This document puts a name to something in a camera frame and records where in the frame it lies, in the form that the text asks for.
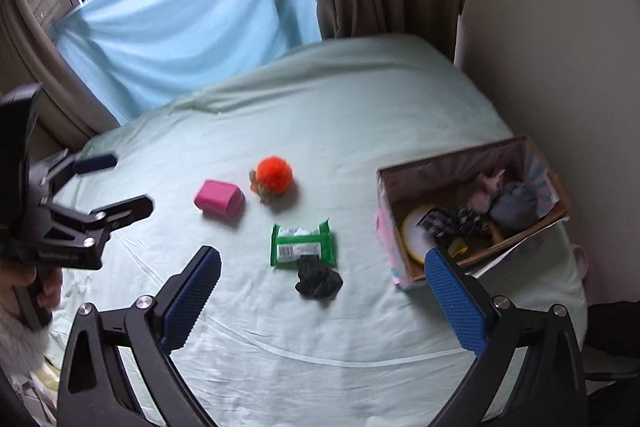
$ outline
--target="green snack package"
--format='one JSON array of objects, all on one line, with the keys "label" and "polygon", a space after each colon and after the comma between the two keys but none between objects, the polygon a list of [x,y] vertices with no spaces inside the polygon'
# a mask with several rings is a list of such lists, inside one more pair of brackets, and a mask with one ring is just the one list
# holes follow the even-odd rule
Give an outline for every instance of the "green snack package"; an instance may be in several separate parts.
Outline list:
[{"label": "green snack package", "polygon": [[273,225],[271,232],[271,266],[293,263],[301,257],[315,258],[335,266],[334,245],[329,230],[329,220],[317,229],[283,229]]}]

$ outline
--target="fluffy sleeve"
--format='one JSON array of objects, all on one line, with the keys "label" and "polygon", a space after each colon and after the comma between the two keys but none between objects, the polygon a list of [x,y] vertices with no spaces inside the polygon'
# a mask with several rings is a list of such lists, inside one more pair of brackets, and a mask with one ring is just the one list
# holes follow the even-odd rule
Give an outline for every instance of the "fluffy sleeve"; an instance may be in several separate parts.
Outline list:
[{"label": "fluffy sleeve", "polygon": [[0,306],[0,367],[8,377],[28,374],[44,363],[49,329],[31,331]]}]

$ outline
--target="white wall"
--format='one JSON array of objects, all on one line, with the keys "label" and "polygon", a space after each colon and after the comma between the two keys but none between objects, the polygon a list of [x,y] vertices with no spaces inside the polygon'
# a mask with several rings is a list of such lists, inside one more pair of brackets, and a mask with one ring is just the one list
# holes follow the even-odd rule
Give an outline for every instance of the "white wall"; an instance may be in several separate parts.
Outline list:
[{"label": "white wall", "polygon": [[558,171],[590,302],[640,299],[640,0],[466,0],[456,63]]}]

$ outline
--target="pink box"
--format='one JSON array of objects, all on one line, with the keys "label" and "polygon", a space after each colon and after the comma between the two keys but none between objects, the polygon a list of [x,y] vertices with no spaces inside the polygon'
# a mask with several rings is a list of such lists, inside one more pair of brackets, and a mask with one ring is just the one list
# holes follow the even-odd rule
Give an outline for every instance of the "pink box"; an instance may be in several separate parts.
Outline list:
[{"label": "pink box", "polygon": [[517,136],[378,170],[376,229],[389,257],[391,277],[398,287],[426,285],[424,266],[412,259],[402,241],[401,225],[408,209],[438,203],[451,210],[455,203],[449,203],[455,202],[461,184],[473,181],[480,172],[496,169],[510,170],[516,179],[536,187],[539,221],[510,237],[495,237],[499,239],[497,242],[492,237],[487,245],[469,244],[466,255],[456,258],[458,265],[468,270],[511,250],[527,237],[563,219],[571,209],[558,176],[533,140]]},{"label": "pink box", "polygon": [[233,183],[206,180],[193,203],[206,214],[235,217],[244,201],[244,194]]}]

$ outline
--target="light blue bed sheet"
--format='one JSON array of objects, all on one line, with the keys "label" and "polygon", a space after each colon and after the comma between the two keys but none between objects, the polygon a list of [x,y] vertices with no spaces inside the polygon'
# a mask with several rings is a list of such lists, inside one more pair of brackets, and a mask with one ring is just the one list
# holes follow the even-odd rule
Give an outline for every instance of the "light blue bed sheet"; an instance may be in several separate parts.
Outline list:
[{"label": "light blue bed sheet", "polygon": [[[155,294],[200,245],[212,245],[222,254],[222,277],[172,357],[219,425],[426,425],[474,357],[428,289],[393,286],[374,226],[376,170],[510,135],[468,78],[409,36],[312,44],[145,114],[86,147],[116,152],[113,171],[79,178],[62,194],[87,211],[148,194],[156,209],[113,233],[102,270],[65,273],[49,354],[60,363],[82,302],[128,307]],[[291,163],[298,190],[268,207],[248,190],[248,172],[273,154]],[[244,190],[238,222],[207,219],[194,206],[207,178]],[[276,222],[313,227],[326,218],[344,286],[321,304],[296,292],[295,271],[269,266],[270,234]],[[481,282],[521,307],[565,304],[582,341],[586,301],[562,225],[516,249]],[[130,355],[126,361],[132,367]],[[510,375],[491,413],[512,383]],[[148,396],[141,400],[160,422]]]}]

